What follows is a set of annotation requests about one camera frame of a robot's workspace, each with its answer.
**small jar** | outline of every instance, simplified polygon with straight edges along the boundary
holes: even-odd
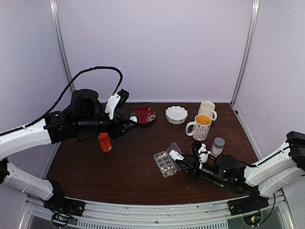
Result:
[[[211,152],[214,156],[218,156],[221,154],[224,148],[225,141],[221,137],[217,137],[214,140],[214,143],[211,148]]]

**cylindrical motor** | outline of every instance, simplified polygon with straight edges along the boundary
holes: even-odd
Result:
[[[109,132],[112,130],[114,122],[111,120],[104,121],[100,118],[83,118],[78,120],[77,133],[78,134],[98,134]]]
[[[221,187],[225,187],[227,185],[227,180],[219,177],[215,173],[213,166],[209,164],[203,165],[203,167],[200,169],[200,176]]]
[[[231,175],[233,168],[238,169],[239,161],[231,155],[221,154],[215,162],[215,167],[217,175],[225,179]]]

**mug handle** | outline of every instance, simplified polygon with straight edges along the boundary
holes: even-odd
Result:
[[[214,118],[211,118],[211,120],[215,121],[217,119],[217,112],[216,111],[212,111],[212,113],[214,114]]]
[[[186,132],[186,135],[188,135],[188,136],[192,136],[192,135],[195,133],[195,131],[192,131],[192,132],[190,132],[190,133],[187,132],[188,129],[189,129],[189,127],[192,126],[192,125],[196,125],[196,122],[189,122],[189,123],[186,125],[185,132]]]

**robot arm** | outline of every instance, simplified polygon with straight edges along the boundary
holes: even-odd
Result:
[[[192,143],[192,151],[192,160],[179,153],[170,156],[193,181],[201,176],[221,187],[229,187],[236,194],[250,193],[248,198],[229,201],[231,215],[267,207],[272,194],[305,174],[305,135],[294,131],[287,134],[287,141],[273,153],[244,167],[239,166],[244,162],[226,154],[209,164],[207,157],[211,155],[205,144],[198,141]]]
[[[129,93],[121,90],[110,97],[105,110],[98,93],[81,89],[73,92],[70,105],[63,111],[49,113],[36,124],[17,131],[0,133],[0,184],[17,188],[45,201],[45,207],[66,214],[81,215],[84,203],[66,199],[60,185],[22,171],[7,160],[7,156],[34,146],[54,144],[82,134],[107,132],[111,138],[123,136],[135,128],[136,122],[116,112]]]

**plastic container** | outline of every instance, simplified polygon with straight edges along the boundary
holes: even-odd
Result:
[[[110,141],[110,138],[109,138],[108,134],[107,133],[100,133],[98,139],[99,139],[99,143],[101,145],[102,150],[105,153],[110,152],[111,149],[112,149],[112,146],[111,146],[111,141]]]
[[[175,151],[177,151],[179,154],[182,154],[182,155],[183,155],[183,153],[181,152],[181,149],[178,147],[178,145],[177,145],[175,142],[172,143],[172,144],[170,145],[170,147],[167,148],[166,152],[167,152],[168,155],[169,155],[169,153],[171,152],[172,149],[175,150]],[[176,168],[178,171],[180,171],[180,170],[181,170],[180,166],[177,165],[176,162],[175,162],[171,157],[170,157],[170,160],[172,161],[173,166],[175,166],[175,168]]]
[[[177,173],[177,169],[175,168],[171,158],[165,151],[155,154],[153,158],[155,159],[164,177],[173,176]]]
[[[224,149],[225,141],[221,137],[215,138],[213,145],[211,147],[211,152],[214,156],[218,156],[221,154]]]

